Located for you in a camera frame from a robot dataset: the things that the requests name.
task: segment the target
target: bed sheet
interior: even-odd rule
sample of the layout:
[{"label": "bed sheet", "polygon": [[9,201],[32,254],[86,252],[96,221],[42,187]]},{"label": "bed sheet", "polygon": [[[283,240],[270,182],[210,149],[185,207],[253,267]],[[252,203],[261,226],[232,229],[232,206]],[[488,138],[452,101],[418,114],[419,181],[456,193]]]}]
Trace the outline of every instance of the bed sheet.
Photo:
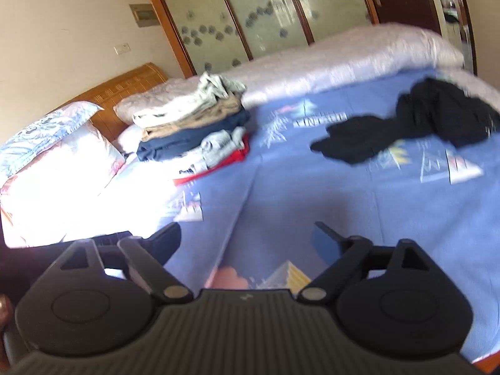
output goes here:
[{"label": "bed sheet", "polygon": [[[464,356],[472,361],[496,352],[500,136],[460,150],[435,137],[398,141],[356,166],[309,149],[328,124],[367,113],[393,115],[402,91],[435,74],[402,72],[253,108],[247,159],[180,188],[162,178],[161,163],[132,161],[93,209],[94,218],[104,216],[98,230],[147,237],[185,218],[186,206],[198,221],[181,222],[181,248],[166,269],[195,292],[205,284],[299,289],[331,262],[328,241],[312,243],[316,221],[377,245],[411,238],[472,304]],[[464,159],[482,176],[452,185],[448,157]],[[87,231],[73,235],[90,237],[97,226],[89,221],[81,224]]]}]

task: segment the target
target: navy blue folded garment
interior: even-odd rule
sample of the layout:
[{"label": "navy blue folded garment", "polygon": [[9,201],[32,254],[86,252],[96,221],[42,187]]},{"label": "navy blue folded garment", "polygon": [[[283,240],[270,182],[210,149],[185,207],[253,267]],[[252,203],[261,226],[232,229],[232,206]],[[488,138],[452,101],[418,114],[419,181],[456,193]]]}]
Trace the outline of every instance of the navy blue folded garment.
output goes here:
[{"label": "navy blue folded garment", "polygon": [[241,110],[214,124],[200,128],[183,129],[168,137],[153,138],[146,142],[141,141],[137,149],[137,158],[140,161],[161,161],[175,158],[199,146],[207,135],[223,129],[233,131],[236,127],[243,127],[249,119],[250,113]]}]

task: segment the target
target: blue patterned pillow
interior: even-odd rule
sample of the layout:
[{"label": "blue patterned pillow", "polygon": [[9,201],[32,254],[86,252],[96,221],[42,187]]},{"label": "blue patterned pillow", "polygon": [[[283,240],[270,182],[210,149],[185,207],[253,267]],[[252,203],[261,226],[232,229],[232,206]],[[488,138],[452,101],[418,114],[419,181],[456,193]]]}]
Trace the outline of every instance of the blue patterned pillow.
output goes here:
[{"label": "blue patterned pillow", "polygon": [[97,104],[77,101],[19,131],[0,146],[0,188],[38,154],[79,129],[99,110],[102,108]]}]

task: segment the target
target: beige wall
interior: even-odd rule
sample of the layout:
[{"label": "beige wall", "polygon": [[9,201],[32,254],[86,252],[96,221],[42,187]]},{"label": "beige wall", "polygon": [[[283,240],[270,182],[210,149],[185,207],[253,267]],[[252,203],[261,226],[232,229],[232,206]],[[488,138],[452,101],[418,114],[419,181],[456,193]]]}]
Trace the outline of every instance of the beige wall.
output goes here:
[{"label": "beige wall", "polygon": [[467,0],[476,42],[477,73],[500,89],[500,0]]},{"label": "beige wall", "polygon": [[[128,7],[149,0],[0,0],[0,144],[77,94],[146,62],[182,77],[163,30]],[[127,42],[131,52],[113,47]]]}]

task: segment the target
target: silver screw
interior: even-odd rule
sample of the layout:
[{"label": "silver screw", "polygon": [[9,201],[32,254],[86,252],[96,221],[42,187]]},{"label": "silver screw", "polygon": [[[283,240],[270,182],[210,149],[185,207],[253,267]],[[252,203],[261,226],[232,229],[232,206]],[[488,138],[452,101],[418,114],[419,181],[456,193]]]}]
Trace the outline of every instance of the silver screw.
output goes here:
[{"label": "silver screw", "polygon": [[301,292],[301,295],[312,302],[322,300],[327,296],[327,293],[320,287],[308,287]]},{"label": "silver screw", "polygon": [[163,294],[170,299],[181,299],[189,294],[189,290],[184,286],[174,285],[167,287]]}]

